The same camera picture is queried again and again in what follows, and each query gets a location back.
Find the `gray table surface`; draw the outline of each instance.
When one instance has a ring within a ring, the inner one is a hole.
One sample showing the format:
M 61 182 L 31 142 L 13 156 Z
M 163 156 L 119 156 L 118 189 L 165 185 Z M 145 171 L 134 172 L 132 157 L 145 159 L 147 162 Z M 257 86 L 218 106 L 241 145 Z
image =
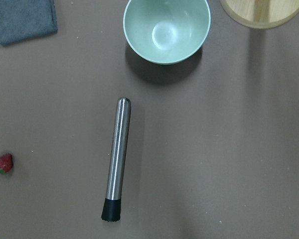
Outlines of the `gray table surface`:
M 299 14 L 269 30 L 209 1 L 170 66 L 127 45 L 127 1 L 56 0 L 56 35 L 0 47 L 0 239 L 299 239 Z M 101 220 L 117 99 L 121 220 Z

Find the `towel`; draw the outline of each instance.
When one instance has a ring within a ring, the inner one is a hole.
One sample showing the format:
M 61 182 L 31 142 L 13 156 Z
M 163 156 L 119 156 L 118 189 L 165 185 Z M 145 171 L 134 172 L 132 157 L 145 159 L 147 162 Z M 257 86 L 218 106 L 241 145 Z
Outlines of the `towel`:
M 0 0 L 0 45 L 57 31 L 54 0 Z

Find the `strawberry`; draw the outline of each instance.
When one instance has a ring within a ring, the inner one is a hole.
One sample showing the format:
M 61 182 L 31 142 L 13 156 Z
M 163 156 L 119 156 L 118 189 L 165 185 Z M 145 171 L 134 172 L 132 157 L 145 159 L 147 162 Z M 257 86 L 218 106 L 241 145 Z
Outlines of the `strawberry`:
M 0 157 L 0 174 L 8 173 L 13 167 L 12 155 L 7 153 Z

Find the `blue towel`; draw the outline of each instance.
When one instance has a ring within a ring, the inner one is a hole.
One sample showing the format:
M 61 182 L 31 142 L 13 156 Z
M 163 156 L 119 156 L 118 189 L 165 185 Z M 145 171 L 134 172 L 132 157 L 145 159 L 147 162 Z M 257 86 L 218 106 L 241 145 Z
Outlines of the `blue towel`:
M 57 31 L 54 0 L 0 0 L 0 45 Z

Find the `wooden lid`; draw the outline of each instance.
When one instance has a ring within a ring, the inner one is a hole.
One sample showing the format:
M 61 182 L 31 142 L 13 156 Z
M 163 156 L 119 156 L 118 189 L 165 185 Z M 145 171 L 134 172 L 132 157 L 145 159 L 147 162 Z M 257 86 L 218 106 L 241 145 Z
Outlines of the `wooden lid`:
M 252 28 L 271 28 L 299 12 L 299 0 L 220 0 L 235 21 Z

